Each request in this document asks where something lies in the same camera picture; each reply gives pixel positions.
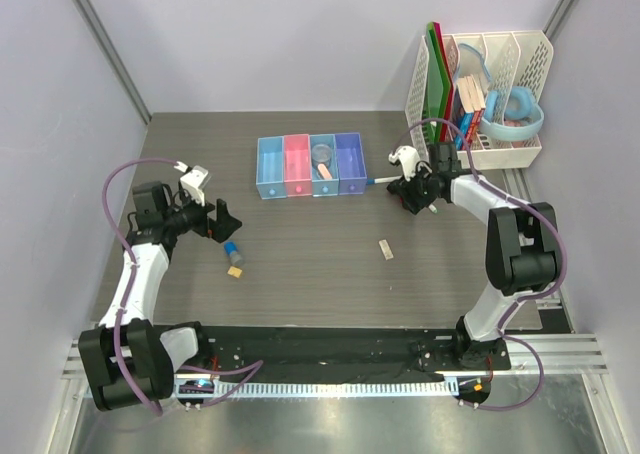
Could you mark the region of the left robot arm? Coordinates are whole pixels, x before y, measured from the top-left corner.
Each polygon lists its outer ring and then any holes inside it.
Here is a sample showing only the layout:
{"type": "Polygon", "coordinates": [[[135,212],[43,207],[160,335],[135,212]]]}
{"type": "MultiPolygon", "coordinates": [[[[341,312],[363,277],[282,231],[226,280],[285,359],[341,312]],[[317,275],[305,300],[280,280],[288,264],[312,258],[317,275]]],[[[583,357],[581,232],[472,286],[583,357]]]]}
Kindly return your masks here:
{"type": "Polygon", "coordinates": [[[94,403],[112,411],[149,401],[156,405],[173,391],[182,367],[205,371],[213,349],[197,322],[160,332],[153,314],[162,279],[180,236],[197,234],[223,243],[241,228],[222,199],[198,203],[186,187],[177,192],[160,181],[132,192],[134,210],[123,249],[123,269],[112,305],[98,325],[81,333],[78,348],[94,403]]]}

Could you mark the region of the pink drawer box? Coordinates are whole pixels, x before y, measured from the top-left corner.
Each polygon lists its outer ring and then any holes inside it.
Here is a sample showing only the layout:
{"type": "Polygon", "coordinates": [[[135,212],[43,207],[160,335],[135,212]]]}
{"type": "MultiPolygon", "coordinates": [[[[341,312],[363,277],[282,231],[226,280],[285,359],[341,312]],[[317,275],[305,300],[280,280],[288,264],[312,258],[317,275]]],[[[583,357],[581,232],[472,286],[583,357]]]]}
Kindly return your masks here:
{"type": "Polygon", "coordinates": [[[283,143],[284,184],[288,197],[312,194],[310,136],[286,135],[283,143]]]}

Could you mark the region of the yellow sticky note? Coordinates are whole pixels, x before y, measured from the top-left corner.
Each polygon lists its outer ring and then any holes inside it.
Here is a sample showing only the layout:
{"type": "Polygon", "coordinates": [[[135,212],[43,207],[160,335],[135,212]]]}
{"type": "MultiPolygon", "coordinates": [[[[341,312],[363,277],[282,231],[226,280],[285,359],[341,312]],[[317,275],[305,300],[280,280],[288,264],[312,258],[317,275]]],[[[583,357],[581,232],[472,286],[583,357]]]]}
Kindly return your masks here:
{"type": "Polygon", "coordinates": [[[231,266],[228,271],[227,274],[238,279],[241,277],[243,273],[243,270],[241,268],[235,267],[235,266],[231,266]]]}

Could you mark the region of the light blue drawer box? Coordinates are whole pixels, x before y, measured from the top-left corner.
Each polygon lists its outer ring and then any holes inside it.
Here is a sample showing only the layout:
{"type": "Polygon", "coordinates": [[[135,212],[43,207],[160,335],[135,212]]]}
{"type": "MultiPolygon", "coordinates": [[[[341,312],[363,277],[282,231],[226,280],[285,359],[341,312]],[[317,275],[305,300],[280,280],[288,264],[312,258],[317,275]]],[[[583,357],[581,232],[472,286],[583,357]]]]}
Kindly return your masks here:
{"type": "Polygon", "coordinates": [[[263,137],[257,141],[256,188],[263,200],[287,197],[284,184],[284,137],[263,137]]]}

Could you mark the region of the beige eraser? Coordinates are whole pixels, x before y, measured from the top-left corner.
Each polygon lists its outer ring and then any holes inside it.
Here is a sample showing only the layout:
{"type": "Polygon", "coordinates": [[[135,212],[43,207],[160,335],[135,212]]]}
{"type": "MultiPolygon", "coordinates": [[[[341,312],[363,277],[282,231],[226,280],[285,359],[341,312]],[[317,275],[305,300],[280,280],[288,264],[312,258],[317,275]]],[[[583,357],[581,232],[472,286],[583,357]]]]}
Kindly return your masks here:
{"type": "Polygon", "coordinates": [[[379,241],[379,247],[381,252],[386,260],[391,260],[394,258],[393,252],[390,248],[390,245],[386,239],[382,239],[379,241]]]}

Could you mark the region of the purple drawer box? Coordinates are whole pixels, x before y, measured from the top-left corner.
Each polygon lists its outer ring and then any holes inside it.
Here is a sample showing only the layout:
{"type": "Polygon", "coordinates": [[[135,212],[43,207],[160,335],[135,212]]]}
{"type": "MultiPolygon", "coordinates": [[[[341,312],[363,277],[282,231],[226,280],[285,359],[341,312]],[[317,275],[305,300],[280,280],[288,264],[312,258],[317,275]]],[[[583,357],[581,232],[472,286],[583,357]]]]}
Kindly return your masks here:
{"type": "Polygon", "coordinates": [[[337,133],[335,148],[339,176],[338,194],[363,194],[368,175],[360,134],[357,132],[337,133]]]}

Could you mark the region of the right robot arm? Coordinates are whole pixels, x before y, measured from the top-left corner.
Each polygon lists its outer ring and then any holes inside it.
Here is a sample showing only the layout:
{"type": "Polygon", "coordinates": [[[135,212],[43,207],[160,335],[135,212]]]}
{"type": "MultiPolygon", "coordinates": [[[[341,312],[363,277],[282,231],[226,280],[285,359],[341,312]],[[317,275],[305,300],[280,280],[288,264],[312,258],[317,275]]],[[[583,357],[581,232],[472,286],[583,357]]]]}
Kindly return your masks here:
{"type": "Polygon", "coordinates": [[[498,351],[504,327],[520,306],[556,286],[563,273],[554,208],[513,198],[472,168],[463,168],[450,142],[429,146],[429,160],[403,145],[389,162],[402,169],[387,190],[412,214],[443,199],[463,208],[487,228],[488,284],[474,307],[456,324],[451,354],[457,365],[480,369],[498,351]]]}

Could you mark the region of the pink eraser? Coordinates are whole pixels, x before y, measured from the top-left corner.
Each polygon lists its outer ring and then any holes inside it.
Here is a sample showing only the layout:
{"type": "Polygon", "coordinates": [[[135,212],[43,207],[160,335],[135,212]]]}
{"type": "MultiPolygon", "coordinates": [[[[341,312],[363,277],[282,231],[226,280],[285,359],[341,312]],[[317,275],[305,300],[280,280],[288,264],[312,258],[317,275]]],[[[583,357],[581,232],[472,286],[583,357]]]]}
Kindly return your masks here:
{"type": "Polygon", "coordinates": [[[319,176],[323,179],[323,180],[332,180],[333,179],[333,175],[331,174],[329,168],[323,164],[323,163],[319,163],[316,166],[316,169],[319,173],[319,176]]]}

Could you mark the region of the clear tape roll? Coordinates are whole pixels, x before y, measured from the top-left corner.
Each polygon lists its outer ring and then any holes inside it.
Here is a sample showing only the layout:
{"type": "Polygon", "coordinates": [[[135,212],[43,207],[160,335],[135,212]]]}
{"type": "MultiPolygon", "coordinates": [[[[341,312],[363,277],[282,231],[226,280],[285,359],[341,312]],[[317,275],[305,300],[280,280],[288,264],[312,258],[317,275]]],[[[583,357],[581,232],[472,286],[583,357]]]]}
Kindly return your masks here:
{"type": "Polygon", "coordinates": [[[333,149],[328,144],[315,144],[311,147],[311,158],[314,166],[329,167],[333,158],[333,149]]]}

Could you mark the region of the blue glue stick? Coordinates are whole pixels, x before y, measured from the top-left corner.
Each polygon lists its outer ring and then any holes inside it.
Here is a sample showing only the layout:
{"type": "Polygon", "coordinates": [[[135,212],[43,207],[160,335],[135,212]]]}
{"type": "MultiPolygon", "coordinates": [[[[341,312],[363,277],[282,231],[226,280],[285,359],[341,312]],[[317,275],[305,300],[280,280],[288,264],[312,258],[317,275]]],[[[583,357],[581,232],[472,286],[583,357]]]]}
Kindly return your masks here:
{"type": "Polygon", "coordinates": [[[240,253],[237,245],[233,241],[227,241],[223,245],[225,253],[233,267],[240,268],[244,264],[244,257],[240,253]]]}

